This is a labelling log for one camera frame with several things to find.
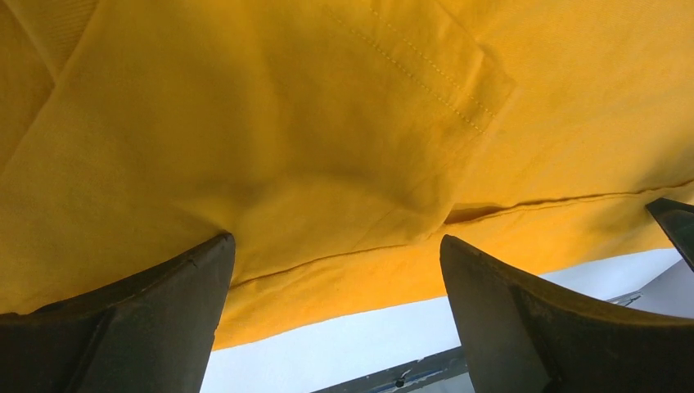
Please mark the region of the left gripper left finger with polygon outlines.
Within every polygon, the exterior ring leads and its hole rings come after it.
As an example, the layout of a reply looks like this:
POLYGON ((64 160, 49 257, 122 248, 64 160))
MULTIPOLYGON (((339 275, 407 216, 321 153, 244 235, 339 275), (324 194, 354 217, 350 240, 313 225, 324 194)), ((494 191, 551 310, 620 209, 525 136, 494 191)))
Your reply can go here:
POLYGON ((198 392, 230 287, 222 233, 94 291, 1 317, 4 392, 198 392))

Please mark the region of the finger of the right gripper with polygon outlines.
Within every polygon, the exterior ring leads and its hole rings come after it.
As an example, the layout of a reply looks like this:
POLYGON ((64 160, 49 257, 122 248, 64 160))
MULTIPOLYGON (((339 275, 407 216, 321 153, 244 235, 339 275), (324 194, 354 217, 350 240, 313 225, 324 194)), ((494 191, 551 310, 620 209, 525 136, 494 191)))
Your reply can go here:
POLYGON ((693 205, 658 198, 646 209, 693 270, 693 205))

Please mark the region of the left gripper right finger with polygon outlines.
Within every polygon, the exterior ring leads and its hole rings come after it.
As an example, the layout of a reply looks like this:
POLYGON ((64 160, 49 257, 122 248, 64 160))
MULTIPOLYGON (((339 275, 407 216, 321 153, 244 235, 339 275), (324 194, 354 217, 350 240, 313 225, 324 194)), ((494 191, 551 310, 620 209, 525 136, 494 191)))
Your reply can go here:
POLYGON ((440 265, 478 392, 690 392, 693 321, 614 305, 445 236, 440 265))

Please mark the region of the yellow t-shirt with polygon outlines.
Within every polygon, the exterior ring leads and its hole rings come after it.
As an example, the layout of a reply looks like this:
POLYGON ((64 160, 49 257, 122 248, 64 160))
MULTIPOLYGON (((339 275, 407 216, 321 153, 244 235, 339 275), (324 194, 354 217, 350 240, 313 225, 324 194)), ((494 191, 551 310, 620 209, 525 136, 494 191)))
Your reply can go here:
POLYGON ((1 310, 237 242, 215 347, 667 245, 690 1, 4 1, 1 310))

